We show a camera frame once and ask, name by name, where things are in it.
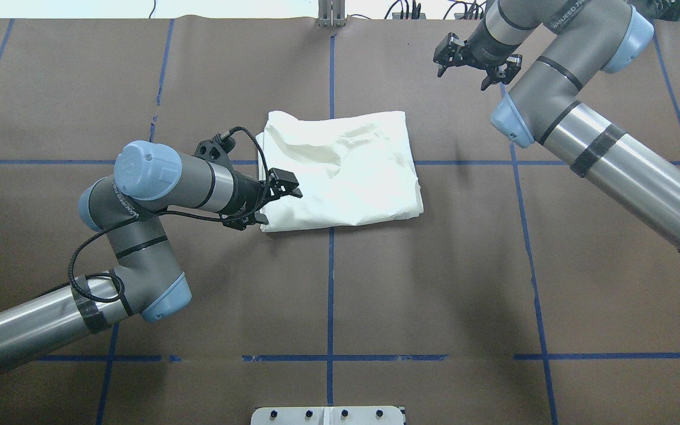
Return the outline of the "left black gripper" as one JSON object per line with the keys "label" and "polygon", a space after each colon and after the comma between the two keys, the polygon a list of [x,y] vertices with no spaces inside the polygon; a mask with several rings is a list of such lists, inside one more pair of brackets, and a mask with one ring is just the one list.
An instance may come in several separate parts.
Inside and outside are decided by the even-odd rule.
{"label": "left black gripper", "polygon": [[259,181],[238,171],[233,177],[233,196],[221,210],[221,222],[227,228],[242,231],[251,225],[268,225],[267,216],[259,212],[264,205],[285,196],[303,197],[293,172],[271,168],[267,178]]}

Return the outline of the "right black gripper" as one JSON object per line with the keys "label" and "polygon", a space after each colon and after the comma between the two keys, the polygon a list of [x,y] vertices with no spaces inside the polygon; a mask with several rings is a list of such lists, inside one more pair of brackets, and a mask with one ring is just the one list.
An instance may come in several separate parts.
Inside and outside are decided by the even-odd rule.
{"label": "right black gripper", "polygon": [[517,45],[505,45],[479,24],[469,38],[461,40],[449,32],[434,49],[433,62],[437,64],[437,78],[442,78],[450,67],[469,66],[486,72],[480,90],[486,91],[493,84],[513,80],[522,69],[522,56],[514,54]]}

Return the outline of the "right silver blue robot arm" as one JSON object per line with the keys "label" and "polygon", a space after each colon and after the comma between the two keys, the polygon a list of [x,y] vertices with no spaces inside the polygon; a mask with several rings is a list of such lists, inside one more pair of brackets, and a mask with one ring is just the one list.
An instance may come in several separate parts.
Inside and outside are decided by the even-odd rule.
{"label": "right silver blue robot arm", "polygon": [[631,1],[494,1],[469,36],[437,44],[437,75],[485,73],[505,86],[492,126],[546,151],[661,235],[680,254],[680,167],[599,112],[587,94],[650,45],[654,27]]}

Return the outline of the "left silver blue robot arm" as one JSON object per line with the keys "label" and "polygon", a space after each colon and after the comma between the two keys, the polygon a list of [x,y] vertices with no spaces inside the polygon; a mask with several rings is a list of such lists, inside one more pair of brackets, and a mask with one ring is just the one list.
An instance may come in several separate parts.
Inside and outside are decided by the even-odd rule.
{"label": "left silver blue robot arm", "polygon": [[192,155],[144,140],[125,145],[113,174],[79,198],[91,240],[106,236],[117,265],[78,276],[75,252],[65,285],[0,312],[0,374],[132,315],[158,321],[186,307],[192,294],[163,215],[193,218],[200,210],[205,221],[243,230],[267,224],[266,204],[302,196],[292,172],[263,168],[254,179],[236,171],[228,156],[234,145],[232,132],[200,142]]}

